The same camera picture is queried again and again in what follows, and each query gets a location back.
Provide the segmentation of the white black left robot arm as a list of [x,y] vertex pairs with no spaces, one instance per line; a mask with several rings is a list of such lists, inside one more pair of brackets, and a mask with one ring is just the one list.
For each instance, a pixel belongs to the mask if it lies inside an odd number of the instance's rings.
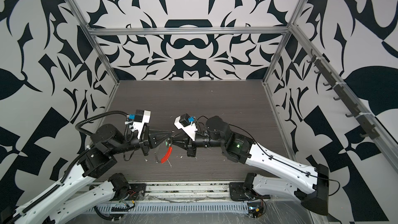
[[146,124],[132,137],[122,134],[114,125],[101,126],[91,135],[93,146],[86,149],[68,166],[64,175],[26,204],[1,212],[3,224],[61,224],[98,204],[123,200],[130,184],[122,173],[112,175],[99,186],[76,198],[73,195],[110,170],[116,154],[142,150],[146,155],[173,136],[172,131],[151,130]]

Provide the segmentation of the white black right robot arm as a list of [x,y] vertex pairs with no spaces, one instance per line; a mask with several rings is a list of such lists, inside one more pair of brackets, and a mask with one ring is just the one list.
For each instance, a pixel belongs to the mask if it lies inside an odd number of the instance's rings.
[[174,125],[181,134],[172,138],[175,146],[195,157],[197,148],[219,147],[228,160],[255,167],[283,179],[281,184],[268,183],[256,173],[249,173],[243,188],[258,196],[285,195],[300,202],[307,210],[322,216],[329,214],[329,168],[323,164],[315,167],[290,160],[270,151],[249,135],[231,130],[231,125],[219,116],[207,119],[203,132],[198,121],[187,114],[176,117]]

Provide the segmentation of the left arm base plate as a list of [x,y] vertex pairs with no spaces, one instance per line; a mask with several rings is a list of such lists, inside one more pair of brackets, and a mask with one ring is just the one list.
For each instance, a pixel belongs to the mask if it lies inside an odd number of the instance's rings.
[[126,200],[126,201],[139,200],[146,195],[146,187],[147,187],[147,184],[145,184],[145,183],[129,184],[129,187],[123,187],[123,188],[118,189],[115,192],[115,195],[112,198],[112,201],[118,201],[121,199]]

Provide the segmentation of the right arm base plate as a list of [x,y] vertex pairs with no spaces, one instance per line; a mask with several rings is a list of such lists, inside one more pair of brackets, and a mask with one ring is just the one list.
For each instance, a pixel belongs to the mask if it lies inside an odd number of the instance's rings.
[[263,200],[263,198],[254,191],[246,189],[244,183],[229,183],[229,193],[231,200],[236,202]]

